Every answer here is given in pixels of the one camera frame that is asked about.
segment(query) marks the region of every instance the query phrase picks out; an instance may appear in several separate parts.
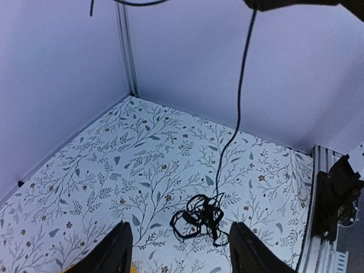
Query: white wall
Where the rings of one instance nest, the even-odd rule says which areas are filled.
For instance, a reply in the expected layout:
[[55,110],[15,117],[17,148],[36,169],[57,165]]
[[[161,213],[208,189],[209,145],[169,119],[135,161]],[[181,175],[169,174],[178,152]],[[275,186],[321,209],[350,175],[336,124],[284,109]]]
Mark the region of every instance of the white wall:
[[[242,0],[130,8],[140,95],[234,127],[252,11]],[[364,23],[343,7],[258,13],[241,130],[310,152],[364,139]]]
[[0,8],[0,200],[127,94],[114,2],[5,0]]

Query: floral patterned floor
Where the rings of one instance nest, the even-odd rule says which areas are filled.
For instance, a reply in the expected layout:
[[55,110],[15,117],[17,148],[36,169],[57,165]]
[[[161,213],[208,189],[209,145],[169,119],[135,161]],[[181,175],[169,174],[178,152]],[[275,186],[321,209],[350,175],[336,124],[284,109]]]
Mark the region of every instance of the floral patterned floor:
[[[50,159],[0,208],[0,271],[60,272],[120,220],[139,273],[230,272],[229,247],[180,243],[169,227],[196,193],[214,192],[233,130],[129,97]],[[223,227],[243,221],[291,267],[301,251],[312,159],[244,133],[228,148]]]

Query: yellow object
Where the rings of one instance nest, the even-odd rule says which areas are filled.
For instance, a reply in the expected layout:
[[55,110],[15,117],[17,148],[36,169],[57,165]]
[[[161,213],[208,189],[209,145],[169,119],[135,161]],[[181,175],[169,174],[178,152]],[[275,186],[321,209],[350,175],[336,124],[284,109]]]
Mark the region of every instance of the yellow object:
[[137,273],[137,271],[135,270],[135,268],[134,268],[134,266],[133,266],[133,265],[131,265],[130,273]]

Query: brown flower dot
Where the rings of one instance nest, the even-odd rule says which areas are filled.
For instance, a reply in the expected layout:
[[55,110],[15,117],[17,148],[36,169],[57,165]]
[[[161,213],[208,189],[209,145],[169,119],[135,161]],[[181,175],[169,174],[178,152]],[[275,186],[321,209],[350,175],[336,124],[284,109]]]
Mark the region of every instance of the brown flower dot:
[[169,271],[168,266],[162,267],[162,273],[167,273]]

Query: printed flower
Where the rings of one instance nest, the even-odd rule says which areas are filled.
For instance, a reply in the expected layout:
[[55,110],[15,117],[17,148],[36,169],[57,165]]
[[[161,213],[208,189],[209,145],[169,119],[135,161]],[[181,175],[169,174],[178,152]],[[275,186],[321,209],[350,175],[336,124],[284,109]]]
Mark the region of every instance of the printed flower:
[[172,200],[172,196],[171,195],[166,195],[166,202],[169,202]]
[[169,271],[168,266],[162,267],[162,273],[167,273]]

